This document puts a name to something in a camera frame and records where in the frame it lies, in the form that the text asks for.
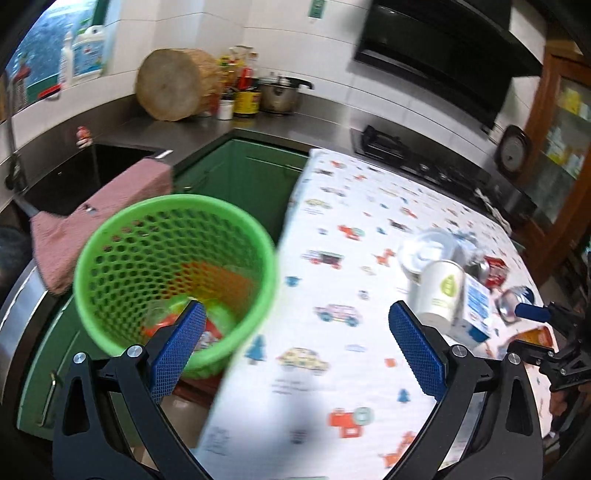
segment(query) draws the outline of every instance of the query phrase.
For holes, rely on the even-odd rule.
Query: range hood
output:
[[[509,32],[510,16],[510,0],[374,0],[355,59],[432,90],[492,128],[511,79],[542,72]]]

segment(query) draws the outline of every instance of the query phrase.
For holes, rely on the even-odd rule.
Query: wooden chopping block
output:
[[[135,94],[156,120],[176,121],[209,109],[222,93],[221,69],[203,50],[164,48],[139,68]]]

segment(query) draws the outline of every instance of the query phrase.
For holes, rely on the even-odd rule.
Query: human hand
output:
[[[578,390],[581,393],[586,394],[585,400],[581,407],[581,409],[584,410],[591,404],[591,383],[579,385]],[[568,395],[568,393],[568,390],[561,390],[559,392],[552,392],[550,394],[550,413],[554,417],[560,417],[568,408],[566,403],[566,395]]]

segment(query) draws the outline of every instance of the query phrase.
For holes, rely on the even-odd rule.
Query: tablecloth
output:
[[[504,288],[527,285],[541,304],[494,221],[384,168],[311,152],[278,247],[274,306],[234,356],[193,450],[215,480],[369,480],[395,465],[436,404],[389,331],[390,305],[412,290],[396,251],[432,227],[475,232],[484,251],[508,265]],[[492,311],[494,334],[477,356],[496,358],[512,335],[539,326],[507,327]],[[549,382],[527,370],[545,435]],[[470,410],[475,417],[478,399]],[[446,465],[470,430],[462,429]]]

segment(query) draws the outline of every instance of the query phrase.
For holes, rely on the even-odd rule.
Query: window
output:
[[[56,0],[31,27],[7,66],[14,82],[14,108],[37,101],[57,85],[61,48],[68,30],[102,24],[108,0]]]

